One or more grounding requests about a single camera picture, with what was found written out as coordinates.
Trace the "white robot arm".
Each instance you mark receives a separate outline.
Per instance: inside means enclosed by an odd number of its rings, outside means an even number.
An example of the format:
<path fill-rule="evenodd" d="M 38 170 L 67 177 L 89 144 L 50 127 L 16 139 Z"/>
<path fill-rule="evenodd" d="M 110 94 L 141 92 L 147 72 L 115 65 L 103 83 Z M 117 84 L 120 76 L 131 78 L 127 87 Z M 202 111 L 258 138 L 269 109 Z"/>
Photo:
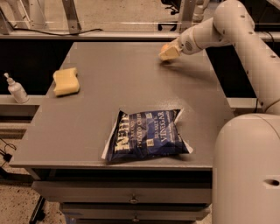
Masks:
<path fill-rule="evenodd" d="M 161 60 L 208 47 L 234 47 L 261 105 L 221 129 L 213 153 L 212 224 L 280 224 L 280 58 L 255 32 L 239 0 L 160 50 Z"/>

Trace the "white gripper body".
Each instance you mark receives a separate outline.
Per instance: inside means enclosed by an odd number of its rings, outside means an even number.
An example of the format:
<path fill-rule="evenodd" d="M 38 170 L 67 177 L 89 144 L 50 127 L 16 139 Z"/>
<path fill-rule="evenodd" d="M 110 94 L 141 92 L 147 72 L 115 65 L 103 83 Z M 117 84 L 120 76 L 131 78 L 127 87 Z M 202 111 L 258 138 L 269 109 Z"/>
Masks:
<path fill-rule="evenodd" d="M 192 55 L 202 51 L 196 43 L 195 27 L 191 27 L 182 32 L 178 37 L 179 47 L 182 53 Z"/>

